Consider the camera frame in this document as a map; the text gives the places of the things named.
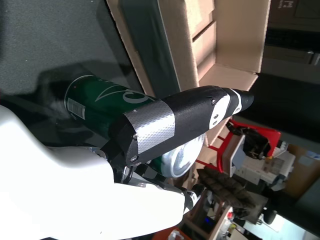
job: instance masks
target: white label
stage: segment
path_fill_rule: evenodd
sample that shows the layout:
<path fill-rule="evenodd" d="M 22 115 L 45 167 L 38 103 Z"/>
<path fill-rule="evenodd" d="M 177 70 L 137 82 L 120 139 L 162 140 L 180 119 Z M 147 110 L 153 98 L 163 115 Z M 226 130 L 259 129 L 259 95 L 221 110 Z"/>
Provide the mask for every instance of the white label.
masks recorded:
<path fill-rule="evenodd" d="M 86 118 L 85 118 L 86 107 L 83 106 L 82 104 L 76 102 L 75 100 L 72 100 L 71 98 L 68 98 L 68 101 L 66 103 L 66 107 L 74 115 L 77 115 L 78 117 L 82 118 L 83 120 L 86 120 Z"/>

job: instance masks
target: soda can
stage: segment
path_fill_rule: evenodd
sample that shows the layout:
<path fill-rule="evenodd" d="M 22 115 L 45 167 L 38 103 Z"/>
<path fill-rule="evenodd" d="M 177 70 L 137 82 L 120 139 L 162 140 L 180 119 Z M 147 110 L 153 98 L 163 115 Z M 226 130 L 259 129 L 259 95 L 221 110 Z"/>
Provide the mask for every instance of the soda can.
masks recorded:
<path fill-rule="evenodd" d="M 123 113 L 155 100 L 154 97 L 111 81 L 85 75 L 69 85 L 64 97 L 64 106 L 74 119 L 109 139 L 108 130 L 113 121 Z M 184 175 L 199 155 L 204 138 L 203 134 L 153 159 L 149 166 L 164 177 L 178 178 Z"/>

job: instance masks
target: white plastic part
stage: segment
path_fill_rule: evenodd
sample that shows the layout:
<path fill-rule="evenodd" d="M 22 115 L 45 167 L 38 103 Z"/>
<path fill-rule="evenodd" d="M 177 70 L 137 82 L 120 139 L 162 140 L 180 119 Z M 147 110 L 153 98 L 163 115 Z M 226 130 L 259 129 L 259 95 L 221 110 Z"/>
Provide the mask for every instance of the white plastic part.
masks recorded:
<path fill-rule="evenodd" d="M 215 105 L 210 118 L 209 129 L 217 126 L 225 117 L 230 103 L 229 94 L 223 96 Z"/>
<path fill-rule="evenodd" d="M 88 149 L 48 149 L 0 105 L 0 239 L 126 239 L 178 224 L 184 203 L 152 184 L 114 184 Z"/>

